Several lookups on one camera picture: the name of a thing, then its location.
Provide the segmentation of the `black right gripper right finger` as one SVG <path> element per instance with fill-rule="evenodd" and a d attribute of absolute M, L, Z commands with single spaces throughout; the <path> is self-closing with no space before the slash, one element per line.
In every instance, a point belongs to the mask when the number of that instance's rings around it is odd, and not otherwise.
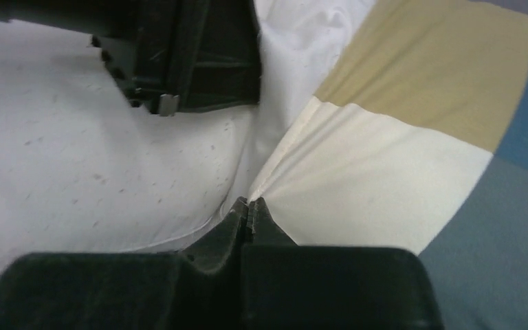
<path fill-rule="evenodd" d="M 244 329 L 442 329 L 428 274 L 395 247 L 297 245 L 263 199 L 241 250 Z"/>

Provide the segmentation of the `white pillow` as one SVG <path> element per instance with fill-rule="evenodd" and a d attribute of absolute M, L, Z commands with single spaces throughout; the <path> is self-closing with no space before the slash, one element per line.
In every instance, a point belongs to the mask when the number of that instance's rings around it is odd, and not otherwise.
<path fill-rule="evenodd" d="M 0 273 L 30 252 L 158 252 L 207 232 L 254 178 L 372 1 L 257 1 L 256 106 L 130 107 L 88 36 L 0 23 Z"/>

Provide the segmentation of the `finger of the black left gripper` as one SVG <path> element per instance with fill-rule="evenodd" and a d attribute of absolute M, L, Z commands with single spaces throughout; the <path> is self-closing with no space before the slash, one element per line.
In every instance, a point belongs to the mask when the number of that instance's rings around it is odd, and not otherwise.
<path fill-rule="evenodd" d="M 0 1 L 0 21 L 13 19 L 90 34 L 129 104 L 159 116 L 260 100 L 253 1 Z"/>

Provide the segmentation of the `blue beige white pillowcase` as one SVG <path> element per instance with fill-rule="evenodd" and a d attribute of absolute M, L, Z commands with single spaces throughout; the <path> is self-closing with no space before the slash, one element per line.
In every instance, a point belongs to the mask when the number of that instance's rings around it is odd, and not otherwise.
<path fill-rule="evenodd" d="M 417 254 L 449 329 L 528 329 L 528 14 L 376 1 L 257 198 L 298 243 Z"/>

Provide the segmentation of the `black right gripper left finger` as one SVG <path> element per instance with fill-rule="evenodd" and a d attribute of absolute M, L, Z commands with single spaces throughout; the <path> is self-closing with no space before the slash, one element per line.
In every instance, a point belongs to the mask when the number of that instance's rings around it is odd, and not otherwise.
<path fill-rule="evenodd" d="M 0 275 L 0 329 L 239 329 L 248 203 L 182 250 L 33 253 Z"/>

